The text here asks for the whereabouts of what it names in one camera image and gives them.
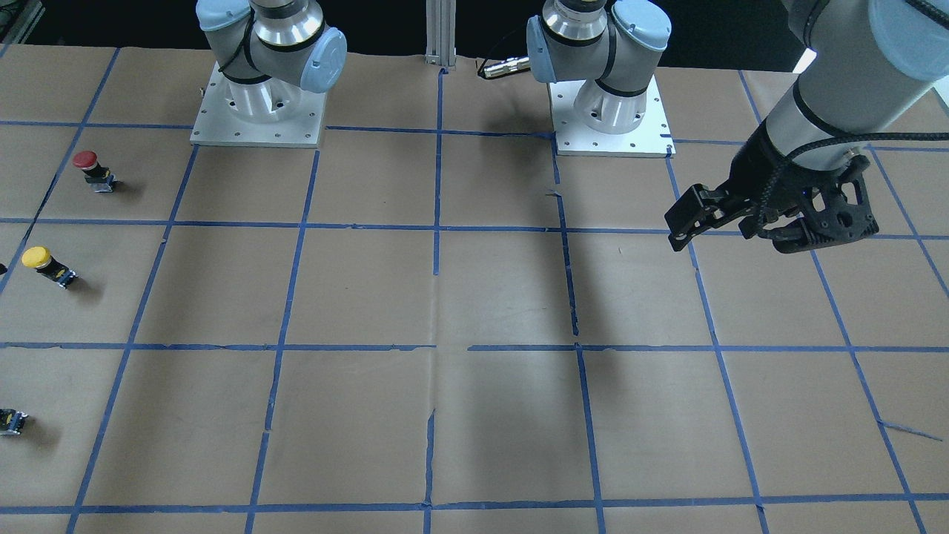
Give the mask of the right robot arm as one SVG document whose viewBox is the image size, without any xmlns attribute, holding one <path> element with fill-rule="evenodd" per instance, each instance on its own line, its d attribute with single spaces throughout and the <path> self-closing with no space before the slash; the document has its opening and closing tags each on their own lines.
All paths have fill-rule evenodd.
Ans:
<svg viewBox="0 0 949 534">
<path fill-rule="evenodd" d="M 231 114 L 275 122 L 304 93 L 325 94 L 343 73 L 347 40 L 316 1 L 199 1 Z"/>
</svg>

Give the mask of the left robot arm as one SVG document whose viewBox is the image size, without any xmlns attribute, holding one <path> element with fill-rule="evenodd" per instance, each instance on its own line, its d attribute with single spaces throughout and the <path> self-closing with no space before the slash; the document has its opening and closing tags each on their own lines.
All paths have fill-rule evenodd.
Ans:
<svg viewBox="0 0 949 534">
<path fill-rule="evenodd" d="M 945 1 L 787 1 L 787 26 L 813 63 L 739 152 L 729 178 L 693 185 L 665 214 L 669 243 L 738 220 L 783 254 L 867 239 L 880 230 L 863 178 L 873 141 L 945 141 L 945 133 L 891 133 L 889 125 L 947 76 Z M 580 82 L 581 124 L 634 131 L 671 36 L 649 1 L 548 1 L 526 23 L 526 54 L 544 84 Z"/>
</svg>

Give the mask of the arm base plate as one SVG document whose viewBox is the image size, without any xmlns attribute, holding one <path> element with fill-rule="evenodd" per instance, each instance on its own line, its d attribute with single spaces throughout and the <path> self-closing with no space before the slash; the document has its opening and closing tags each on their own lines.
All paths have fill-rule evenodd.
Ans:
<svg viewBox="0 0 949 534">
<path fill-rule="evenodd" d="M 238 148 L 319 148 L 324 93 L 311 93 L 277 79 L 241 85 L 211 68 L 190 142 Z"/>
<path fill-rule="evenodd" d="M 644 93 L 629 98 L 606 93 L 594 80 L 553 82 L 548 89 L 560 155 L 665 158 L 675 154 L 655 77 Z"/>
</svg>

